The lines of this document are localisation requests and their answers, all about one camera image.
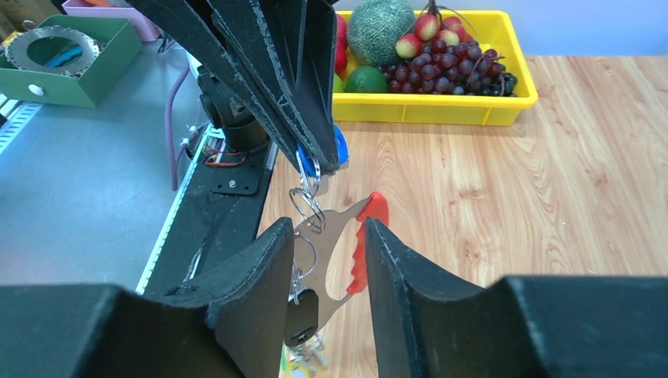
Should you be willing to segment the keyring tool with keys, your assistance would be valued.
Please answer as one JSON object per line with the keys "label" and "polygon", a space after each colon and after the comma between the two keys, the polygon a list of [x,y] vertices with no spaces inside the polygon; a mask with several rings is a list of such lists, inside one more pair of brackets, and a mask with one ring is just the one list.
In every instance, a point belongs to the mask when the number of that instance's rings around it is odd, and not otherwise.
{"label": "keyring tool with keys", "polygon": [[[322,354],[324,343],[320,330],[339,308],[368,285],[364,223],[368,217],[374,217],[382,224],[388,224],[389,206],[387,199],[374,191],[342,212],[322,209],[315,198],[321,184],[319,162],[307,155],[304,146],[298,146],[295,156],[300,185],[289,191],[289,197],[292,202],[301,198],[313,213],[307,215],[301,210],[303,220],[294,230],[294,259],[281,368],[287,377],[314,377],[328,367]],[[336,244],[351,221],[360,223],[352,254],[352,280],[346,294],[334,298],[326,287],[328,267]]]}

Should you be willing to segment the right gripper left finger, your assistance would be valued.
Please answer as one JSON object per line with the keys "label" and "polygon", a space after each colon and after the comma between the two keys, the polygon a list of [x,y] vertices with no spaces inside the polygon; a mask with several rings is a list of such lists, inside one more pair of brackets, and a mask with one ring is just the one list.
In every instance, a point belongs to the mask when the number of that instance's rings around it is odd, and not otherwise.
{"label": "right gripper left finger", "polygon": [[294,241],[282,217],[162,296],[112,284],[1,289],[4,377],[275,377]]}

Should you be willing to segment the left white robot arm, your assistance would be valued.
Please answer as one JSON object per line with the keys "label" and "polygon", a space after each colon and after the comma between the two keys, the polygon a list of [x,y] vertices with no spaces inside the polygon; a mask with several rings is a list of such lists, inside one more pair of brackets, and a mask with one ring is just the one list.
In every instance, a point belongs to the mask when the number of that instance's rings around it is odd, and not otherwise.
{"label": "left white robot arm", "polygon": [[302,150],[325,175],[340,168],[330,1],[137,0],[133,6],[233,93],[219,106],[217,123],[255,119],[292,164]]}

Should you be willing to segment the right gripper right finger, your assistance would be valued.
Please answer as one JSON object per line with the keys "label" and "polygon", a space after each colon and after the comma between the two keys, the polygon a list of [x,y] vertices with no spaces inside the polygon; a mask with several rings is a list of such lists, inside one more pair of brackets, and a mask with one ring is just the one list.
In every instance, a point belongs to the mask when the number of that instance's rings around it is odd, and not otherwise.
{"label": "right gripper right finger", "polygon": [[480,287],[366,221],[381,377],[664,377],[664,276],[504,276]]}

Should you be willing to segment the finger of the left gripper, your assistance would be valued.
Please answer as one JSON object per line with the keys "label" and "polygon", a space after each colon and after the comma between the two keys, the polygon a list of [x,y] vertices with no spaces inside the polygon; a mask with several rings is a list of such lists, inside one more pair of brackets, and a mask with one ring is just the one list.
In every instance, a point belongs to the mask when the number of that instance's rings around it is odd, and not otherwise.
{"label": "finger of the left gripper", "polygon": [[271,139],[297,169],[297,139],[275,106],[251,81],[249,70],[229,48],[213,23],[214,11],[206,1],[137,0],[130,4],[173,37],[187,52],[229,87],[262,123]]}
{"label": "finger of the left gripper", "polygon": [[324,174],[338,158],[332,96],[336,12],[330,1],[212,1],[213,23],[265,112],[284,154],[299,147]]}

